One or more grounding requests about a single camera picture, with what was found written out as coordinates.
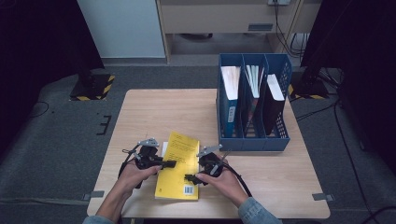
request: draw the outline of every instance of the person's right hand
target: person's right hand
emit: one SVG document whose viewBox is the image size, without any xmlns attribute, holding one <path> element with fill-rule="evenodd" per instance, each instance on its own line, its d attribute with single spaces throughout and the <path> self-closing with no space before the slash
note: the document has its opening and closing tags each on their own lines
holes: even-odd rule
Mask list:
<svg viewBox="0 0 396 224">
<path fill-rule="evenodd" d="M 213 185 L 225 197 L 230 199 L 236 207 L 239 207 L 248 198 L 248 195 L 242 189 L 236 176 L 226 167 L 223 167 L 219 177 L 213 177 L 205 174 L 197 174 L 195 176 L 198 179 Z"/>
</svg>

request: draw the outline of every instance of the white wall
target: white wall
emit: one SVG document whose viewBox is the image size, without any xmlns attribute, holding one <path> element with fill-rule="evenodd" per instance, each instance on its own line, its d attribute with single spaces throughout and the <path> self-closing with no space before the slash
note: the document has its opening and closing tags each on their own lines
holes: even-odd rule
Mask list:
<svg viewBox="0 0 396 224">
<path fill-rule="evenodd" d="M 102 58 L 165 58 L 155 0 L 78 0 Z"/>
</svg>

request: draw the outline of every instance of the sleeve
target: sleeve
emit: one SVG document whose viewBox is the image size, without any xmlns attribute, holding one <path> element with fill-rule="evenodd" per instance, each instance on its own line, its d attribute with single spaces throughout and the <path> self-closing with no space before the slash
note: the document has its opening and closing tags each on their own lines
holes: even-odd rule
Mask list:
<svg viewBox="0 0 396 224">
<path fill-rule="evenodd" d="M 114 223 L 105 217 L 91 216 L 91 217 L 86 217 L 82 224 L 114 224 Z"/>
<path fill-rule="evenodd" d="M 238 215 L 244 224 L 282 224 L 254 198 L 247 198 L 238 208 Z"/>
</svg>

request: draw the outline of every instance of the book cover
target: book cover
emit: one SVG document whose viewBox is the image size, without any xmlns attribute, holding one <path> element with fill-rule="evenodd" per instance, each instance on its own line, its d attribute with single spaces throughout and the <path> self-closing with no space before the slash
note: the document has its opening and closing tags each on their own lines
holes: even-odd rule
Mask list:
<svg viewBox="0 0 396 224">
<path fill-rule="evenodd" d="M 184 178 L 199 172 L 199 141 L 187 135 L 171 132 L 163 156 L 164 161 L 177 161 L 175 168 L 163 169 L 158 173 L 155 198 L 198 200 L 198 185 Z"/>
<path fill-rule="evenodd" d="M 280 89 L 275 74 L 267 76 L 267 86 L 262 105 L 262 122 L 266 135 L 270 135 L 276 124 L 276 119 L 283 111 L 285 97 Z"/>
<path fill-rule="evenodd" d="M 246 66 L 245 75 L 248 85 L 246 85 L 247 94 L 243 117 L 243 129 L 245 136 L 248 135 L 248 130 L 252 123 L 253 115 L 259 102 L 263 74 L 264 67 L 260 68 L 258 65 Z"/>
<path fill-rule="evenodd" d="M 221 67 L 220 116 L 224 137 L 233 137 L 235 114 L 238 105 L 240 67 Z"/>
</svg>

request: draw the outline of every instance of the black book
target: black book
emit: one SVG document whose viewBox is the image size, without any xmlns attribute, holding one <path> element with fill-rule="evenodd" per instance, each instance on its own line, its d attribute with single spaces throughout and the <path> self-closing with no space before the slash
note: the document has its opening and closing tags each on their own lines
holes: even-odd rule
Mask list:
<svg viewBox="0 0 396 224">
<path fill-rule="evenodd" d="M 276 120 L 285 106 L 285 97 L 280 89 L 275 74 L 268 75 L 265 88 L 264 102 L 262 105 L 262 122 L 266 135 L 270 135 Z"/>
</svg>

